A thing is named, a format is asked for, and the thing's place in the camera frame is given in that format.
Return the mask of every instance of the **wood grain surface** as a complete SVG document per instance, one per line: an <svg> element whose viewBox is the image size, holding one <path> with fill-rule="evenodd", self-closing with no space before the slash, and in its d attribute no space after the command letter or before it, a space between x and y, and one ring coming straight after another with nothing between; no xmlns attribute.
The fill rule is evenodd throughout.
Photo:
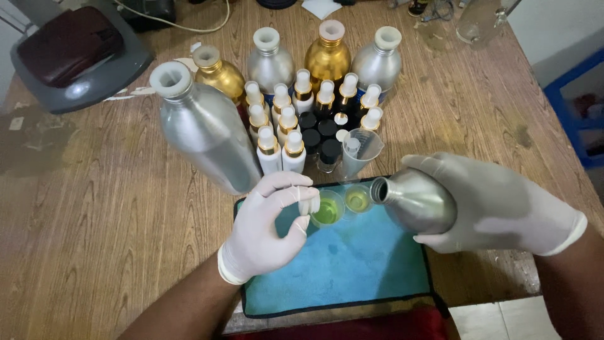
<svg viewBox="0 0 604 340"><path fill-rule="evenodd" d="M211 28L224 3L177 2L179 23ZM320 20L300 7L232 5L218 32L171 28L141 36L160 62L215 45L246 74L252 35L281 33L298 67ZM404 7L363 2L330 16L354 54L383 25L403 34L403 70L385 107L386 147L364 177L392 174L405 154L453 152L508 166L586 213L602 230L603 209L509 27L481 51L455 37L453 22L418 24ZM148 86L150 70L129 86ZM220 246L238 197L221 193L170 149L160 98L105 101L56 117L18 79L0 116L0 339L111 339ZM9 131L25 117L19 131ZM314 169L317 183L333 181ZM514 251L429 251L434 285L450 306L538 295L532 256ZM235 313L228 332L358 318L405 309L398 302L268 320Z"/></svg>

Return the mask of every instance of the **gloved hand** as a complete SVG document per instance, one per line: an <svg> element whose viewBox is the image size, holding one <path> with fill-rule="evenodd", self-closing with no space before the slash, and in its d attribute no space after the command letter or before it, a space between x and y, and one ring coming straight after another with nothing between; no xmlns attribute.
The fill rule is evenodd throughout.
<svg viewBox="0 0 604 340"><path fill-rule="evenodd" d="M518 249L554 255L587 226L585 214L511 169L445 152L407 155L401 163L436 179L457 203L451 230L414 237L437 252Z"/></svg>
<svg viewBox="0 0 604 340"><path fill-rule="evenodd" d="M306 242L310 216L294 220L289 233L279 238L275 219L283 208L319 194L309 177L295 172L264 176L241 205L231 236L218 249L218 271L231 284L241 285L252 276L289 263Z"/></svg>

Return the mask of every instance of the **white cable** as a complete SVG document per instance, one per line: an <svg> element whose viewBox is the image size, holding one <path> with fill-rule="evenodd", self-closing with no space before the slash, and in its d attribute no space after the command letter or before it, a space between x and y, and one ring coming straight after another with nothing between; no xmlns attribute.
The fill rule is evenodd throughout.
<svg viewBox="0 0 604 340"><path fill-rule="evenodd" d="M145 18L147 18L147 19L153 19L153 20L161 21L161 22L163 22L163 23L165 23L165 24L172 25L172 26L174 26L174 27L178 27L178 28L180 28L180 29L182 29L182 30L187 30L187 31L191 31L191 32L197 32L197 33L211 33L211 32L215 32L215 31L220 30L220 29L221 29L221 28L222 28L222 27L223 27L223 26L224 26L224 25L227 23L227 21L228 21L228 17L229 17L229 15L231 14L231 6L229 6L228 0L225 0L225 2L226 2L226 10L227 10L227 11L226 11L226 18L225 18L225 20L222 22L222 24L220 24L220 26L218 26L218 27L216 27L216 28L212 28L211 30L198 30L198 29L195 29L195 28L188 28L188 27L180 26L180 25L174 24L173 22L169 22L169 21L166 21L166 20L163 20L163 19L160 19L160 18L156 18L156 17L154 17L154 16L150 16L150 15L142 14L142 13L140 13L140 12L138 12L138 11L135 11L135 10L133 10L132 8L130 8L130 7L128 7L128 6L124 5L124 4L122 4L122 3L121 3L120 1L118 1L118 0L113 0L113 1L115 1L115 3L116 3L116 4L118 4L118 5L122 6L122 7L124 7L125 9L127 9L127 10L131 11L132 13L136 13L136 14L138 14L138 15L140 15L140 16L142 16L142 17L145 17Z"/></svg>

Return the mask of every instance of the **blue microfiber cloth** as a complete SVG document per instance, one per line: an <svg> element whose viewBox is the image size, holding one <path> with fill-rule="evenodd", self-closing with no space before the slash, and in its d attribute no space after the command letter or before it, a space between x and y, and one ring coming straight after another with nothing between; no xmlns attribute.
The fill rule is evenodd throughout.
<svg viewBox="0 0 604 340"><path fill-rule="evenodd" d="M323 188L344 196L347 186ZM236 208L241 207L238 201ZM299 216L297 204L275 221L280 237ZM358 306L432 296L423 247L394 224L383 206L318 229L312 223L300 253L285 267L253 277L243 287L243 311L249 318Z"/></svg>

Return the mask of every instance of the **red cloth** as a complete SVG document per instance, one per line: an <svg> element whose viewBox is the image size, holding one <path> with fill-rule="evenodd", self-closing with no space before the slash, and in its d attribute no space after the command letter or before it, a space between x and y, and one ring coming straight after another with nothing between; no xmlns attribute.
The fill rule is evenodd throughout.
<svg viewBox="0 0 604 340"><path fill-rule="evenodd" d="M227 340L447 340L445 320L433 306L368 319L302 325L231 335Z"/></svg>

